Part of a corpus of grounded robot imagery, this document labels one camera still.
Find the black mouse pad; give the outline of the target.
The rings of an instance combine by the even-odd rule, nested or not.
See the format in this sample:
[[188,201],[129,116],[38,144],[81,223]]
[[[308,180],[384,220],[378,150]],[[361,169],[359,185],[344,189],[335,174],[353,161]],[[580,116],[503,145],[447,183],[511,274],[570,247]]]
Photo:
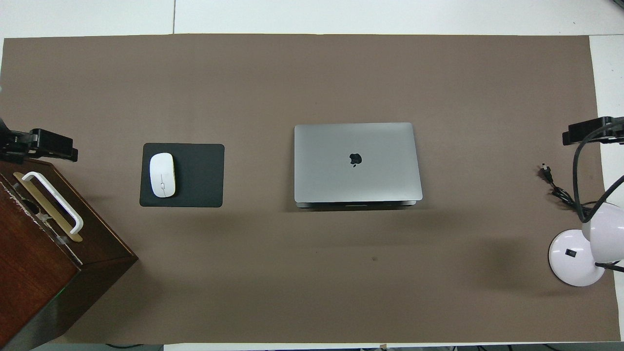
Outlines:
[[[161,153],[172,156],[175,191],[170,197],[158,197],[150,179],[151,159]],[[222,144],[144,144],[139,204],[143,207],[221,207],[224,160]]]

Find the white computer mouse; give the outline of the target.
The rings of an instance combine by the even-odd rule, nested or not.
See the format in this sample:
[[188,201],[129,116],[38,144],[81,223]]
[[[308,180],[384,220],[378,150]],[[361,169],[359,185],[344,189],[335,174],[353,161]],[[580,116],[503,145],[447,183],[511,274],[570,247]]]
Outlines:
[[171,153],[158,153],[150,158],[149,180],[152,193],[156,197],[169,198],[175,195],[176,174]]

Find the brown table mat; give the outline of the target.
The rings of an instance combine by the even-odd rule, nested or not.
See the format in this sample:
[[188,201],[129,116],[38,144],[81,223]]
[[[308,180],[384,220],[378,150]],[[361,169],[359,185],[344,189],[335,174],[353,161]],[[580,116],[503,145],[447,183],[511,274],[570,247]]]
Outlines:
[[[73,138],[60,173],[139,261],[71,342],[620,339],[614,278],[549,269],[578,226],[569,124],[597,115],[579,36],[178,34],[4,41],[0,117]],[[411,122],[423,201],[304,211],[297,124]],[[139,204],[146,143],[222,144],[219,208]]]

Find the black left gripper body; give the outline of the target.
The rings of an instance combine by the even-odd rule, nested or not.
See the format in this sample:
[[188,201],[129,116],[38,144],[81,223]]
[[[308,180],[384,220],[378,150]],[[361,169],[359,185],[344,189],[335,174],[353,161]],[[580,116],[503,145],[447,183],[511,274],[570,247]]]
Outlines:
[[22,164],[33,158],[31,143],[33,133],[10,130],[0,117],[0,161]]

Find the dark wooden box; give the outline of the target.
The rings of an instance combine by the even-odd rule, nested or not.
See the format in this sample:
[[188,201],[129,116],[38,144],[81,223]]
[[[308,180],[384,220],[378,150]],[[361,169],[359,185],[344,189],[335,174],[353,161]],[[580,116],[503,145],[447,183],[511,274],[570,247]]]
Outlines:
[[53,164],[0,161],[0,351],[60,337],[136,261]]

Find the silver laptop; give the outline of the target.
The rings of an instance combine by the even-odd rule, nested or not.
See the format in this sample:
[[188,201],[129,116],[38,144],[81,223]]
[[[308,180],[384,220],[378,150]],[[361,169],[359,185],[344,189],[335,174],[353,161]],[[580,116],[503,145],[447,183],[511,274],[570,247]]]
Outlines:
[[410,206],[424,197],[409,122],[299,124],[293,160],[299,208]]

